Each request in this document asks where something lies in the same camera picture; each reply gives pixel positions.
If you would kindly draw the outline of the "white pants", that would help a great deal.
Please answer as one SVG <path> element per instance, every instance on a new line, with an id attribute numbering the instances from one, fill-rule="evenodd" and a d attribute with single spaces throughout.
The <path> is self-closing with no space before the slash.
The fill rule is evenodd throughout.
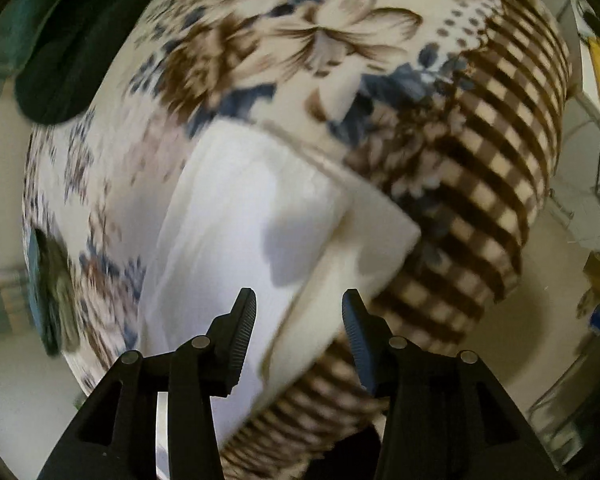
<path id="1" fill-rule="evenodd" d="M 178 348 L 227 313 L 241 289 L 254 291 L 242 377 L 212 404 L 225 442 L 335 339 L 343 293 L 377 295 L 419 235 L 387 196 L 314 148 L 218 119 L 186 162 L 148 264 L 140 351 Z"/>

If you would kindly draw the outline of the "dark green pillow blanket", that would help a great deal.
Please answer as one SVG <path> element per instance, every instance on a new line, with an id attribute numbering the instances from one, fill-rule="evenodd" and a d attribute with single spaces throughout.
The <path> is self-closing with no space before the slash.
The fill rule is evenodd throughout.
<path id="1" fill-rule="evenodd" d="M 0 0 L 0 95 L 56 125 L 81 114 L 151 0 Z"/>

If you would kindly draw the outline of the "folded grey-green pants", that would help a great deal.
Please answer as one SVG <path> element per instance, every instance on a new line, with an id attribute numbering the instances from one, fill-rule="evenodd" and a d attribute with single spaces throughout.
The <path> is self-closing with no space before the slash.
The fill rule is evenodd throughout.
<path id="1" fill-rule="evenodd" d="M 66 248 L 57 240 L 46 242 L 47 285 L 57 307 L 57 333 L 60 348 L 73 353 L 79 349 L 79 324 L 76 320 L 76 297 Z"/>

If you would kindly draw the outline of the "floral bed blanket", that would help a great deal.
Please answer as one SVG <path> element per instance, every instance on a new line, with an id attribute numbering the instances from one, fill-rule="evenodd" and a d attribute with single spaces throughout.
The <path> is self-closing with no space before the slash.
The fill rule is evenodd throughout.
<path id="1" fill-rule="evenodd" d="M 92 391 L 135 346 L 176 181 L 238 119 L 356 172 L 422 231 L 370 305 L 452 354 L 518 284 L 550 188 L 569 49 L 542 0 L 152 0 L 76 118 L 37 126 L 23 229 L 67 247 Z"/>

